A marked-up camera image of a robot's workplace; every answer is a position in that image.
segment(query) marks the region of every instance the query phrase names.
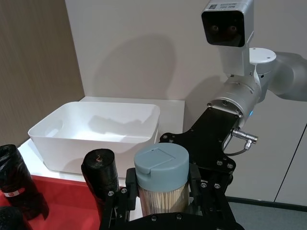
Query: toothpick container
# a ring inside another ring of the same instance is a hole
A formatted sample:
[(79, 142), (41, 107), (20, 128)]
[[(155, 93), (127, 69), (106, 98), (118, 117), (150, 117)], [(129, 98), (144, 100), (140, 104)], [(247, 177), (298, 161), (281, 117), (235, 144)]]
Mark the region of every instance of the toothpick container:
[(183, 212), (189, 204), (189, 153), (177, 144), (159, 143), (134, 157), (143, 216)]

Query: label sticker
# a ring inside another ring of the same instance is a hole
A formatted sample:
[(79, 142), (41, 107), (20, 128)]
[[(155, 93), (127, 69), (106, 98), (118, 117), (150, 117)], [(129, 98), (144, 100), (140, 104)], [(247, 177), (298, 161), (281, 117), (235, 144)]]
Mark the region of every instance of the label sticker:
[(236, 2), (234, 3), (221, 3), (221, 4), (210, 4), (206, 8), (207, 10), (229, 10), (229, 9), (235, 9), (237, 7)]
[(11, 193), (3, 193), (6, 197), (13, 197), (13, 196), (18, 196), (19, 194), (23, 193), (25, 191), (25, 188), (18, 189), (15, 192)]

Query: camera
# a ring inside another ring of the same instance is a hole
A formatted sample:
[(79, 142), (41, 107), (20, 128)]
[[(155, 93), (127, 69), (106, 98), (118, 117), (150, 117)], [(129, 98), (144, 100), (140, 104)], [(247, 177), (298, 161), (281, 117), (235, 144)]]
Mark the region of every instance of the camera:
[(253, 37), (253, 0), (211, 0), (201, 18), (211, 45), (245, 47)]

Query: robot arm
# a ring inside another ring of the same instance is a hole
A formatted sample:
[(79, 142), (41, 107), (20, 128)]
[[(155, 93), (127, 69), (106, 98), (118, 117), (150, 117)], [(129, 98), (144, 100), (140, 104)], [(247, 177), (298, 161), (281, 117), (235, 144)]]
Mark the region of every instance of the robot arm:
[(228, 76), (223, 88), (190, 130), (165, 133), (160, 142), (183, 146), (189, 152), (190, 213), (161, 213), (129, 222), (137, 196), (135, 170), (127, 171), (126, 186), (109, 193), (100, 229), (244, 230), (231, 212), (224, 195), (236, 163), (224, 149), (232, 136), (246, 140), (248, 150), (257, 137), (240, 129), (267, 90), (277, 96), (307, 101), (307, 60), (289, 53), (249, 48), (254, 35), (253, 0), (211, 0), (202, 13), (207, 41), (218, 46)]

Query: blue-gray lid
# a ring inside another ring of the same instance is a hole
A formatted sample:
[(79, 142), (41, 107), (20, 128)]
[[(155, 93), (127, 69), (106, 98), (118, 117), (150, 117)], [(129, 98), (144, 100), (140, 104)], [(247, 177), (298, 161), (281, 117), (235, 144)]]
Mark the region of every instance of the blue-gray lid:
[(152, 192), (170, 192), (188, 181), (189, 153), (177, 144), (158, 143), (134, 157), (140, 187)]

